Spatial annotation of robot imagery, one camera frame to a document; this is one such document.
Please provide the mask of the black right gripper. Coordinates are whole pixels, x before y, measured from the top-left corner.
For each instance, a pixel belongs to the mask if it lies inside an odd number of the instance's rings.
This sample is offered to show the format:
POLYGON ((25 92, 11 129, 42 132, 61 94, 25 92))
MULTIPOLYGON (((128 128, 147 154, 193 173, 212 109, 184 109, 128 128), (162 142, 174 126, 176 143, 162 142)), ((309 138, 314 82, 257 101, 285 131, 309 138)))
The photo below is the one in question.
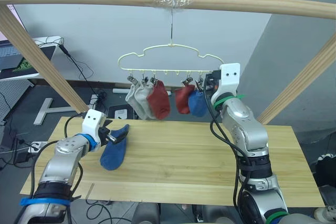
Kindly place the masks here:
POLYGON ((218 89, 220 79, 221 70, 214 70, 211 73, 208 73, 203 81, 202 90, 215 92, 218 89))

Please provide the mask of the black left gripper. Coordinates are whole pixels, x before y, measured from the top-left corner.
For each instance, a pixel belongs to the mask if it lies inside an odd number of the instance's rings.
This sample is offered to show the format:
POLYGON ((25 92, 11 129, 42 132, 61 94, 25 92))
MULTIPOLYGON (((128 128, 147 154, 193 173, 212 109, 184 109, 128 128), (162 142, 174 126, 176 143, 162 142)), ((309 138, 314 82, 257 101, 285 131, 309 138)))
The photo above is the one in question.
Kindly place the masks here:
POLYGON ((108 125, 112 122, 112 119, 106 119, 104 121, 104 127, 100 127, 98 130, 101 145, 120 143, 128 135, 128 131, 110 131, 108 125))

